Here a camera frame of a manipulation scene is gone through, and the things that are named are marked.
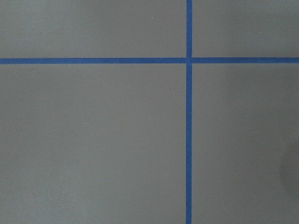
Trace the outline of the horizontal blue tape line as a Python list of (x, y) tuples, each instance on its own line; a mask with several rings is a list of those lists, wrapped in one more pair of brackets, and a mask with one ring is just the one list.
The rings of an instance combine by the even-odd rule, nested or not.
[(297, 57), (2, 58), (1, 64), (233, 64), (298, 63)]

